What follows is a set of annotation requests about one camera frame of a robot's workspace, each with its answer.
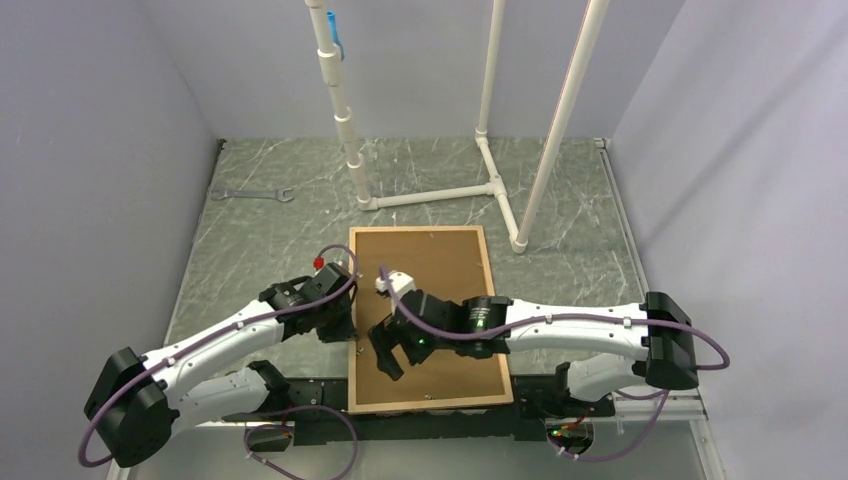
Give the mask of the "brown backing board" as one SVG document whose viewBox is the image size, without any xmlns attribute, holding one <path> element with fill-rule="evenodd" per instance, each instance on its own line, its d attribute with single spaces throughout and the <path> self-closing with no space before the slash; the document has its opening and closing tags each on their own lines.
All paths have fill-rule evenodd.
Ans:
<svg viewBox="0 0 848 480">
<path fill-rule="evenodd" d="M 367 331 L 391 312 L 377 294 L 379 267 L 410 275 L 417 287 L 456 303 L 491 295 L 494 284 L 481 226 L 353 227 L 350 246 L 357 255 L 358 292 L 353 320 L 358 339 L 349 348 L 349 411 L 353 414 L 414 410 L 485 408 L 510 404 L 513 393 L 503 355 L 476 360 L 448 350 L 435 351 L 412 366 L 401 348 L 394 354 L 404 371 L 393 381 L 377 368 Z"/>
</svg>

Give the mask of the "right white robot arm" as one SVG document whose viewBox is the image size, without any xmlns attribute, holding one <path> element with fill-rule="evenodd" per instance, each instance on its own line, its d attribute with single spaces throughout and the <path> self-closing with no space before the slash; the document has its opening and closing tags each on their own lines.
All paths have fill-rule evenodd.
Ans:
<svg viewBox="0 0 848 480">
<path fill-rule="evenodd" d="M 588 402 L 636 385 L 691 390 L 699 385 L 689 316 L 667 294 L 649 292 L 642 302 L 612 307 L 551 306 L 505 296 L 478 296 L 457 304 L 420 289 L 392 301 L 392 312 L 368 337 L 377 367 L 393 380 L 437 350 L 487 359 L 515 352 L 559 349 L 592 353 L 557 369 L 551 401 L 574 415 Z"/>
</svg>

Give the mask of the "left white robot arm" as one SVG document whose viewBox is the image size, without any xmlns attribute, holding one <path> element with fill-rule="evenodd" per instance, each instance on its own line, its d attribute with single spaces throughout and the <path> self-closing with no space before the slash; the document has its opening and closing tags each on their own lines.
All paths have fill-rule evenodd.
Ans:
<svg viewBox="0 0 848 480">
<path fill-rule="evenodd" d="M 135 466 L 199 424 L 232 415 L 279 417 L 290 382 L 269 361 L 222 370 L 265 348 L 310 332 L 324 343 L 350 339 L 354 274 L 329 263 L 312 276 L 276 283 L 225 320 L 169 346 L 137 354 L 126 347 L 106 361 L 84 405 L 89 421 L 78 460 L 98 436 L 108 461 Z"/>
</svg>

